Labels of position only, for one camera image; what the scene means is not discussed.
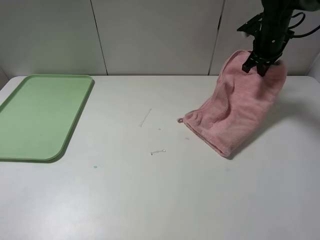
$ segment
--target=pink towel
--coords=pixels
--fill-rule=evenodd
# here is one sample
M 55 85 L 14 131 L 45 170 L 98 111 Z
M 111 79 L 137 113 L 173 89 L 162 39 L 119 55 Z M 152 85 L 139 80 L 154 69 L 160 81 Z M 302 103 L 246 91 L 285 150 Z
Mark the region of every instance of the pink towel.
M 282 61 L 265 76 L 242 64 L 250 52 L 236 51 L 224 64 L 213 95 L 197 110 L 178 119 L 223 157 L 228 157 L 254 130 L 283 87 L 287 69 Z

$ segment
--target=wall seam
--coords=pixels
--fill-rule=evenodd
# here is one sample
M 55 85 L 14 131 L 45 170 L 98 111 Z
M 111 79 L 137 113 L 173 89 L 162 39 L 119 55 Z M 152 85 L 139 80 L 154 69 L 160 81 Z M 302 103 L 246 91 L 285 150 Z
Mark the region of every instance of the wall seam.
M 93 13 L 93 18 L 94 18 L 96 33 L 97 33 L 98 39 L 99 39 L 100 49 L 101 49 L 102 58 L 103 58 L 103 63 L 104 63 L 104 67 L 105 67 L 105 73 L 106 73 L 107 75 L 109 75 L 109 74 L 108 74 L 108 70 L 107 70 L 107 65 L 106 65 L 106 60 L 105 60 L 104 51 L 103 51 L 103 49 L 102 49 L 102 44 L 101 44 L 101 40 L 100 40 L 100 35 L 99 35 L 99 30 L 98 30 L 98 25 L 97 25 L 97 20 L 96 20 L 96 15 L 95 15 L 95 11 L 94 11 L 94 6 L 93 6 L 93 4 L 92 4 L 92 0 L 90 0 L 90 4 L 91 4 L 91 8 L 92 8 L 92 13 Z
M 0 71 L 3 72 L 3 74 L 4 74 L 5 77 L 6 77 L 6 80 L 9 81 L 10 79 L 9 79 L 8 75 L 6 74 L 6 72 L 4 71 L 4 69 L 3 69 L 1 66 L 0 66 Z
M 305 75 L 308 76 L 309 73 L 311 72 L 312 68 L 315 66 L 317 60 L 320 59 L 320 52 L 318 53 L 318 55 L 314 58 L 312 64 L 310 65 L 309 69 L 306 71 Z
M 217 26 L 217 31 L 216 31 L 216 36 L 215 36 L 215 42 L 214 42 L 214 45 L 213 45 L 213 52 L 212 52 L 211 61 L 210 61 L 210 65 L 209 65 L 208 76 L 210 75 L 212 62 L 213 62 L 213 60 L 214 60 L 214 55 L 215 55 L 215 51 L 216 51 L 216 47 L 217 47 L 217 41 L 218 41 L 218 36 L 219 36 L 220 25 L 221 25 L 222 17 L 223 17 L 224 10 L 225 10 L 225 4 L 226 4 L 226 0 L 223 0 L 222 8 L 221 8 L 221 13 L 220 13 L 220 18 L 219 18 L 219 23 L 218 23 L 218 26 Z

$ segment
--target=tray rim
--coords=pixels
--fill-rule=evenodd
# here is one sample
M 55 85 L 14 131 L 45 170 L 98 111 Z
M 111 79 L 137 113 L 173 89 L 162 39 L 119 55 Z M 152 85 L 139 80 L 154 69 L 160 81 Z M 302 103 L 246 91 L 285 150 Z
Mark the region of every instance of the tray rim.
M 90 93 L 95 85 L 94 79 L 90 75 L 81 75 L 81 74 L 32 74 L 29 76 L 26 76 L 19 85 L 10 93 L 10 95 L 3 101 L 3 103 L 0 105 L 0 113 L 3 110 L 3 108 L 11 101 L 11 99 L 17 94 L 17 92 L 26 84 L 27 81 L 33 78 L 38 77 L 52 77 L 52 78 L 83 78 L 83 79 L 89 79 L 91 80 L 90 85 L 84 95 L 84 98 L 80 104 L 80 107 L 78 111 L 75 114 L 74 120 L 70 126 L 69 131 L 66 134 L 65 140 L 62 143 L 61 149 L 52 157 L 45 158 L 45 159 L 38 159 L 38 158 L 5 158 L 0 157 L 0 162 L 28 162 L 28 163 L 54 163 L 58 161 L 67 150 L 68 144 L 72 138 L 73 132 L 78 124 L 78 121 L 80 119 L 80 116 L 85 108 L 85 105 L 88 101 L 88 98 L 90 96 Z

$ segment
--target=green tray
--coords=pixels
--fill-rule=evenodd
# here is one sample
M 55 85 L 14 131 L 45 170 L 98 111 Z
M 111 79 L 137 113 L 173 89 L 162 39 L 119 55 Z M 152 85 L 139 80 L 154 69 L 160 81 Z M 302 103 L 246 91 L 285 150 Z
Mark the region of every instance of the green tray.
M 0 106 L 0 161 L 58 160 L 93 85 L 86 75 L 26 77 Z

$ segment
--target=table surface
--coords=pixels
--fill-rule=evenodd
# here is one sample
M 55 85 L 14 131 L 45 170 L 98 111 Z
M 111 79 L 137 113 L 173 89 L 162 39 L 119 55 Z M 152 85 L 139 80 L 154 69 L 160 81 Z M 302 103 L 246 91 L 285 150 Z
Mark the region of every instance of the table surface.
M 0 162 L 1 240 L 320 239 L 316 80 L 289 76 L 228 160 L 177 123 L 213 93 L 216 76 L 93 79 L 60 160 Z

